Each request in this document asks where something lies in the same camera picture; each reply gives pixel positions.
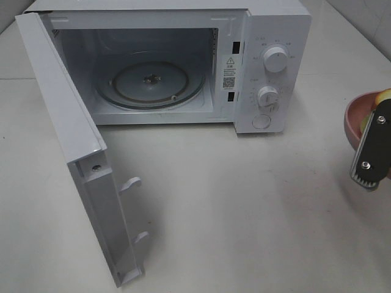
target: control knob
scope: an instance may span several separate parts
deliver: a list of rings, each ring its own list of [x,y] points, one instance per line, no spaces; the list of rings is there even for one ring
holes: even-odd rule
[[[263,64],[272,73],[285,69],[288,63],[288,51],[281,46],[273,46],[263,54]]]
[[[260,107],[266,107],[277,102],[279,93],[274,87],[266,86],[259,90],[257,102]]]

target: round button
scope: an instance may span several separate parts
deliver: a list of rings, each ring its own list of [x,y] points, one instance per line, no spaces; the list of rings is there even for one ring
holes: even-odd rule
[[[262,114],[252,120],[252,126],[257,129],[266,129],[270,126],[271,119],[268,115]]]
[[[275,103],[279,98],[279,93],[274,87],[263,87],[259,90],[257,101],[260,107]]]
[[[263,55],[263,64],[270,72],[277,73],[285,69],[288,63],[288,51],[283,47],[269,48]]]

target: white microwave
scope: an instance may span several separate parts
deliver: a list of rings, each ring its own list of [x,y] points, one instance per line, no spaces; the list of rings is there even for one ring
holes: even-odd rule
[[[282,131],[311,16],[298,0],[37,0],[16,17],[117,286],[142,273],[96,125]]]

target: open microwave door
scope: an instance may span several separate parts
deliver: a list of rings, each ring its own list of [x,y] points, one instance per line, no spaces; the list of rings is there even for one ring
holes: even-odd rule
[[[106,144],[60,58],[51,23],[38,13],[16,21],[69,171],[119,287],[142,272],[134,245],[148,233],[130,238],[120,201],[120,194],[140,179],[116,186]]]

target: warning label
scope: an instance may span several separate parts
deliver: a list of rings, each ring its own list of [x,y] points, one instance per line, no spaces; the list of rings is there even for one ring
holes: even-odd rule
[[[222,89],[234,90],[236,89],[237,75],[241,68],[242,55],[223,55],[222,68]]]

